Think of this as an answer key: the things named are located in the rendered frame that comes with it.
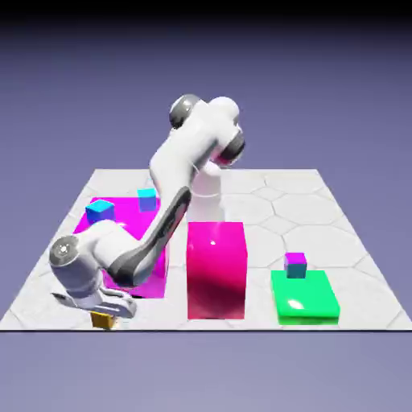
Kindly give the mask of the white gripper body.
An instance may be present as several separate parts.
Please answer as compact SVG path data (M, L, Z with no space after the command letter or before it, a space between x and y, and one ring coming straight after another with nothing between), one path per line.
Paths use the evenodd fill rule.
M74 299L69 295L57 292L51 293L61 304L81 309L84 311L95 311L98 313L131 319L135 316L137 305L134 299L119 290L100 288L95 294L84 299Z

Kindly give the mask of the small yellow cube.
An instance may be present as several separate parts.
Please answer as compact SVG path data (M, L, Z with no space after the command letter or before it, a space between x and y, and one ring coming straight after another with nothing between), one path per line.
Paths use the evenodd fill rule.
M117 317L105 313L90 312L92 326L103 330L111 330L116 323Z

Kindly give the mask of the small cyan cube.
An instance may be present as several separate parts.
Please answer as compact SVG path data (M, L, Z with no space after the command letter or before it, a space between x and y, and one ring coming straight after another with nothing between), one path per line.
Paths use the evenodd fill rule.
M157 208L157 196L154 188L137 190L138 208L140 212L153 212Z
M86 206L85 213L90 225L100 220L115 220L115 205L108 200L95 200Z

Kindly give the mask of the small purple teal cube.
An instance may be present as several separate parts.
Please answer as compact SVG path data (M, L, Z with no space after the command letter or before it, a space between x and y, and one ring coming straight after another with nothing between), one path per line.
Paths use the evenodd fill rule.
M287 252L284 257L284 270L287 278L305 278L307 259L302 252Z

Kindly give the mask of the large magenta box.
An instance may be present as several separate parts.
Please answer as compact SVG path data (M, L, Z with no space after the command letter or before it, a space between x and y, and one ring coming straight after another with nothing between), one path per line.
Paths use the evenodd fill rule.
M155 218L160 206L160 200L157 198L153 211L141 212L137 197L93 197L91 203L99 200L113 204L115 221L138 240L141 239ZM132 289L119 287L105 271L103 272L103 281L105 287L125 291L135 298L163 299L166 291L168 267L169 245L163 249L151 276L143 284Z

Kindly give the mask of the large pink box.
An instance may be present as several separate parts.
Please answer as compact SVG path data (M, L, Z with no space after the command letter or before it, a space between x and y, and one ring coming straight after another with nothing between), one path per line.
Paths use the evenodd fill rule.
M187 317L243 319L248 250L244 225L190 222L187 231Z

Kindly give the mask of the large green box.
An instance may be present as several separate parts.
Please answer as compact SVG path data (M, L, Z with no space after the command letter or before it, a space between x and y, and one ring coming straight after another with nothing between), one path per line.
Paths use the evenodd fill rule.
M308 270L305 278L272 270L270 285L282 326L338 324L340 305L324 270Z

